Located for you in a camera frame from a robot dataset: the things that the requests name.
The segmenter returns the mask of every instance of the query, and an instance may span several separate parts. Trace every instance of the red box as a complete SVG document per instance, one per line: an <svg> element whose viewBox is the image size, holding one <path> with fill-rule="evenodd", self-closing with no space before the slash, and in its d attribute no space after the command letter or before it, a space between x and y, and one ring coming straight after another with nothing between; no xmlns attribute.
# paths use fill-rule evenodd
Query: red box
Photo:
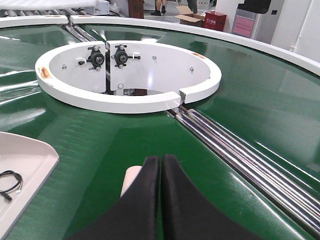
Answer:
<svg viewBox="0 0 320 240"><path fill-rule="evenodd" d="M205 29L213 29L223 32L226 23L226 17L227 15L220 12L207 11L205 13L203 27Z"/></svg>

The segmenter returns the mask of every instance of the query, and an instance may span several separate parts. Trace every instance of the sticker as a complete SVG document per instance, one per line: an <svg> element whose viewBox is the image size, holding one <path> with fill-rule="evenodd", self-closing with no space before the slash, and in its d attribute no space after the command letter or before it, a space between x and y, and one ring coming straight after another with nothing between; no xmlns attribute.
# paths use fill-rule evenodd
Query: sticker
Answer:
<svg viewBox="0 0 320 240"><path fill-rule="evenodd" d="M197 56L197 57L199 57L199 58L201 58L201 59L206 59L205 56L202 56L202 55L199 54L199 53L193 52L193 53L191 53L191 54L193 54L193 55L195 55L195 56Z"/></svg>
<svg viewBox="0 0 320 240"><path fill-rule="evenodd" d="M50 73L46 67L39 67L38 71L41 75L41 78L43 78L43 79L50 79L51 78Z"/></svg>

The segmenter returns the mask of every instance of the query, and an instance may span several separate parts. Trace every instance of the pink sign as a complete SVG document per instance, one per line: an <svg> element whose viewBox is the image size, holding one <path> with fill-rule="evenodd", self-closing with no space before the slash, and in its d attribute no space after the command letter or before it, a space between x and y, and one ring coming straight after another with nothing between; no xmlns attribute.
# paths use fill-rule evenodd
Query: pink sign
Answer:
<svg viewBox="0 0 320 240"><path fill-rule="evenodd" d="M250 38L254 23L255 20L252 20L250 18L236 16L232 32Z"/></svg>

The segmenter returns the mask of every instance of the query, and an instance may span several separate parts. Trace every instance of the person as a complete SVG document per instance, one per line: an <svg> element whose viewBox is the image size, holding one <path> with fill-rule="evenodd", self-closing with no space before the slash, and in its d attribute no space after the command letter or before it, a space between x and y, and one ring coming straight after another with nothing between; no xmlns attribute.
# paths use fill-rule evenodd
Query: person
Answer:
<svg viewBox="0 0 320 240"><path fill-rule="evenodd" d="M187 2L188 2L188 7L190 8L190 10L194 14L197 14L198 13L197 0L187 0Z"/></svg>
<svg viewBox="0 0 320 240"><path fill-rule="evenodd" d="M156 0L155 1L156 11L152 12L151 15L161 16L161 13L165 14L166 13L166 4L167 4L167 0Z"/></svg>

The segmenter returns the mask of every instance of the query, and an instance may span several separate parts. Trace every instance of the black cable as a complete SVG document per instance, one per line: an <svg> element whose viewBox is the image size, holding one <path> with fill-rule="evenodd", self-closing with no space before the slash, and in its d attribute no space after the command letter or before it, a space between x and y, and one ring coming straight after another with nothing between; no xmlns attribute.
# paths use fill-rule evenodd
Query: black cable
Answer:
<svg viewBox="0 0 320 240"><path fill-rule="evenodd" d="M17 182L16 182L15 185L13 185L12 187L8 188L7 190L0 190L0 195L2 195L5 199L7 199L9 202L11 202L12 198L7 193L12 191L13 189L15 189L18 186L19 186L18 191L21 191L22 184L23 184L23 179L22 179L22 176L19 173L14 172L12 170L7 170L7 171L4 171L4 172L0 173L0 178L3 177L3 176L7 176L7 175L13 175L15 177L15 179L17 180Z"/></svg>

